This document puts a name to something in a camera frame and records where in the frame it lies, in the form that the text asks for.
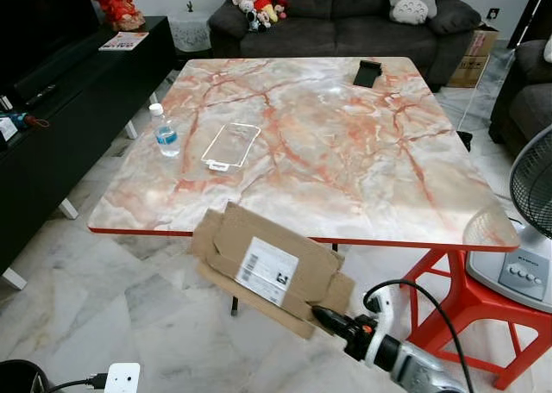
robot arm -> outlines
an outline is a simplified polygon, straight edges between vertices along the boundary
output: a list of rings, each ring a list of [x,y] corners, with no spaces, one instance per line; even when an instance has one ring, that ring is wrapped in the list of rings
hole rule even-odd
[[[393,317],[387,288],[378,290],[369,304],[371,316],[354,319],[324,307],[315,306],[312,311],[324,327],[347,341],[346,354],[364,360],[368,367],[388,371],[391,380],[409,393],[466,393],[437,358],[387,334]]]

red stool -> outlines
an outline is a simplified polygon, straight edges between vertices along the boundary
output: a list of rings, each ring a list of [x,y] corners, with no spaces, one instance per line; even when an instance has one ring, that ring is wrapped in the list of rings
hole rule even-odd
[[[434,269],[433,265],[447,253],[450,272]],[[466,356],[468,365],[495,373],[498,377],[493,386],[504,390],[552,346],[552,314],[525,307],[488,289],[469,277],[465,267],[465,252],[433,249],[406,274],[405,279],[416,281],[425,272],[451,279],[450,290],[441,307],[458,333],[476,320],[494,319],[508,322],[516,354],[515,359],[508,366],[500,367]],[[452,340],[452,335],[439,312],[434,310],[418,326],[416,290],[411,288],[410,294],[412,332],[408,340],[441,359],[458,363],[460,360],[455,352],[441,351]],[[538,332],[538,336],[524,350],[519,345],[514,323],[534,328]]]

clear phone case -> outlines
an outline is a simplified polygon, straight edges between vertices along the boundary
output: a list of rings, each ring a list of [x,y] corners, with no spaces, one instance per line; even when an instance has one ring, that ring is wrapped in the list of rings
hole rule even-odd
[[[250,124],[225,124],[205,150],[201,161],[212,171],[227,172],[230,168],[240,168],[259,133],[260,128]]]

book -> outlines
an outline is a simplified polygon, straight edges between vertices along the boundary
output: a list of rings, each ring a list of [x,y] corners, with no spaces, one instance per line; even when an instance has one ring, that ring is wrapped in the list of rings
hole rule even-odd
[[[147,37],[149,33],[119,32],[111,40],[103,44],[99,51],[131,51]]]

cardboard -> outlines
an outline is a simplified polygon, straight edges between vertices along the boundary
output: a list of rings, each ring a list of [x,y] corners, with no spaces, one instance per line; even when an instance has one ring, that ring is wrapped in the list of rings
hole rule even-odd
[[[499,37],[499,31],[486,24],[479,25],[474,30],[474,36],[466,53],[470,57],[484,57],[491,53],[495,40]]]
[[[463,57],[456,68],[455,73],[448,81],[448,87],[475,87],[480,81],[481,75],[486,67],[488,56]]]
[[[235,274],[253,237],[299,258],[281,307],[235,281]],[[315,326],[312,305],[345,313],[354,281],[339,272],[343,257],[308,238],[229,203],[224,214],[208,210],[194,231],[192,253],[206,279],[308,339]]]

